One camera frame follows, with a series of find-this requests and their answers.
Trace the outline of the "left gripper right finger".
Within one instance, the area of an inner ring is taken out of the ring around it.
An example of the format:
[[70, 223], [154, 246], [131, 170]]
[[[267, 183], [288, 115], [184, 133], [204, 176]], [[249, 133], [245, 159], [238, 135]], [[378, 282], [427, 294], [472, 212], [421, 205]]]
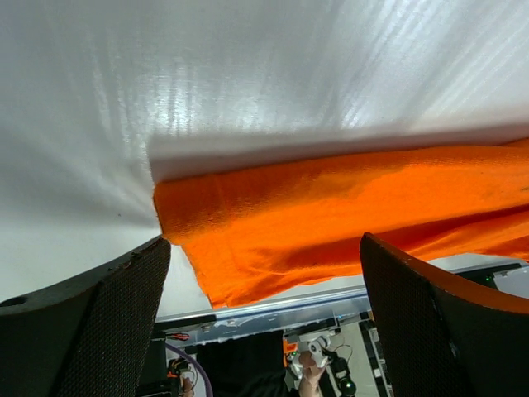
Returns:
[[365, 287], [396, 396], [526, 396], [528, 300], [366, 233]]

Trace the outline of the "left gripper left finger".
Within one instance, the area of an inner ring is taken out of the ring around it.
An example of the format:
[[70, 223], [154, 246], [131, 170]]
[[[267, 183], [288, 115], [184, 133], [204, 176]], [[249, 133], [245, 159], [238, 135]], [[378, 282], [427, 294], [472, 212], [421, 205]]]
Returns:
[[157, 237], [79, 275], [1, 303], [3, 396], [133, 396], [170, 244]]

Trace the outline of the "background person hand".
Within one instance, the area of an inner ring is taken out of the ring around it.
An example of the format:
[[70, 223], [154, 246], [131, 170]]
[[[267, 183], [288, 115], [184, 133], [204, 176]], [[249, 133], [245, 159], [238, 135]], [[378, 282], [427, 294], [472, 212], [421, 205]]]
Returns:
[[322, 378], [326, 367], [318, 367], [310, 352], [301, 353], [299, 362], [303, 367], [303, 377], [298, 387], [299, 396], [322, 397], [319, 380]]

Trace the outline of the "orange t shirt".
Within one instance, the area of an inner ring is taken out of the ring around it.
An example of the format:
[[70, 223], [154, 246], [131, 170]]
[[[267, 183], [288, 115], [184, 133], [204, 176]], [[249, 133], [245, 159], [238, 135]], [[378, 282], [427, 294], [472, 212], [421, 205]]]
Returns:
[[528, 257], [528, 142], [333, 156], [158, 183], [213, 308], [361, 272], [373, 233], [424, 261]]

